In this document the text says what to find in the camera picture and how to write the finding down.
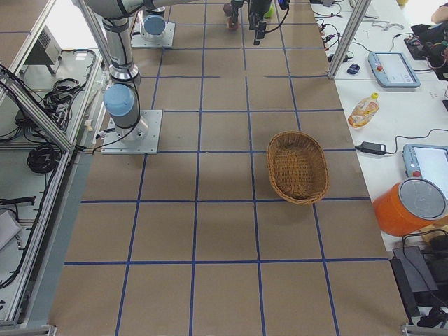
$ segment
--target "brown basket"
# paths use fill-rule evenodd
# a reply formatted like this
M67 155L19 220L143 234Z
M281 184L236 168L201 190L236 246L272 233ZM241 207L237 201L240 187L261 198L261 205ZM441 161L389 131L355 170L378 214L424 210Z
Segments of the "brown basket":
M267 147L269 180L275 192L295 204L312 204L328 191L323 150L309 135L296 131L274 136Z

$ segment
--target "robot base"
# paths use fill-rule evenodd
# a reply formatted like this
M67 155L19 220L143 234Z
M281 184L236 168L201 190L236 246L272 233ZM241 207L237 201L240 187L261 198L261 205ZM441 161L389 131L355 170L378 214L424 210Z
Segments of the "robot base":
M176 23L167 22L165 31L161 36L155 36L151 41L145 40L140 35L134 35L131 40L134 49L173 48L174 28Z
M131 154L157 154L159 146L160 126L162 125L162 110L141 110L141 117L145 118L149 130L142 139L135 141L118 141L103 147L101 153L105 155L131 155ZM108 128L114 128L112 118L109 120ZM107 133L104 144L118 140L115 132Z

